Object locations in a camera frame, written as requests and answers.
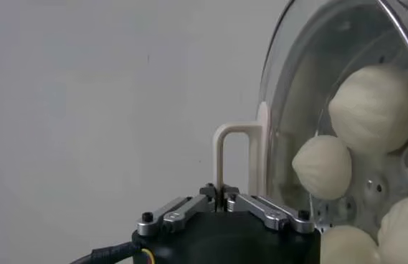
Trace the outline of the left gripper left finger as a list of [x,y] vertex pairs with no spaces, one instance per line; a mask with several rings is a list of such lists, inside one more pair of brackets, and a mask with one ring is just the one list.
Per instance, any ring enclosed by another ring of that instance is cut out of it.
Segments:
[[216,212],[221,204],[221,189],[207,183],[194,197],[177,197],[154,211],[144,212],[136,224],[140,236],[155,236],[162,229],[178,232],[197,213]]

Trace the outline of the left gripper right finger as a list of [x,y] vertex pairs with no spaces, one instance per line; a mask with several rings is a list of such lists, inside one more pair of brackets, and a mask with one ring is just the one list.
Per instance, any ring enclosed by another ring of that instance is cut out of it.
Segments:
[[307,210],[295,210],[286,205],[276,205],[263,196],[241,194],[236,187],[223,185],[223,200],[228,212],[249,212],[270,230],[281,231],[290,227],[300,234],[314,232],[314,222]]

